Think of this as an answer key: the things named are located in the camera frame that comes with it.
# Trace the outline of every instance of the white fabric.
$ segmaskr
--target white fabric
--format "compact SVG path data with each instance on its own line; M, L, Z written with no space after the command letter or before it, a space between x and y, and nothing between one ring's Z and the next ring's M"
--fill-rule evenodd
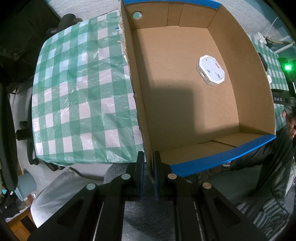
M84 178L72 168L64 171L53 180L32 203L31 214L37 228L88 183L101 185L103 181Z

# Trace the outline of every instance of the cardboard box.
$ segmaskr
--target cardboard box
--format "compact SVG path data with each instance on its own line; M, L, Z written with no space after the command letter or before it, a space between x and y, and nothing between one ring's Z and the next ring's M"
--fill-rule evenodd
M275 138L271 90L242 27L218 2L125 0L124 48L145 155L180 176L234 160ZM218 86L196 70L201 56L225 72Z

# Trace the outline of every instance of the hole in cardboard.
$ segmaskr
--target hole in cardboard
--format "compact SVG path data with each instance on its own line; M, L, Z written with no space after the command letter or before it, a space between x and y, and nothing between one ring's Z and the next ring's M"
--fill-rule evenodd
M143 14L142 14L141 12L134 12L133 15L132 15L132 17L133 17L134 19L139 19L139 18L141 18L142 16L143 16Z

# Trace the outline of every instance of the hand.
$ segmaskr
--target hand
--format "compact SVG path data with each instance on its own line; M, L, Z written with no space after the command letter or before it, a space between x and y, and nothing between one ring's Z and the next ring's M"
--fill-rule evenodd
M290 119L286 113L286 111L284 110L283 113L281 114L281 116L283 118L286 118L286 124L287 124L287 128L288 128L288 134L289 137L291 139L294 138L294 136L296 135L296 130L294 129L294 127L296 127L296 117L292 117L292 119Z

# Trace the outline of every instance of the green and white checkered tablecloth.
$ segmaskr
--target green and white checkered tablecloth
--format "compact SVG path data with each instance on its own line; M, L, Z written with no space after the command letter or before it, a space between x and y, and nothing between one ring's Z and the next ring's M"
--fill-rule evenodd
M278 61L278 54L268 48L265 44L261 43L254 37L248 34L248 37L252 41L257 52L261 53L265 59L268 70L267 73L271 76L272 82L270 88L288 90L287 81L285 75L281 69L281 65ZM284 110L283 105L274 104L275 118L276 118L276 130L281 129L286 125L286 121L282 118L281 114Z
M48 39L32 96L37 156L47 162L135 162L143 150L119 10Z

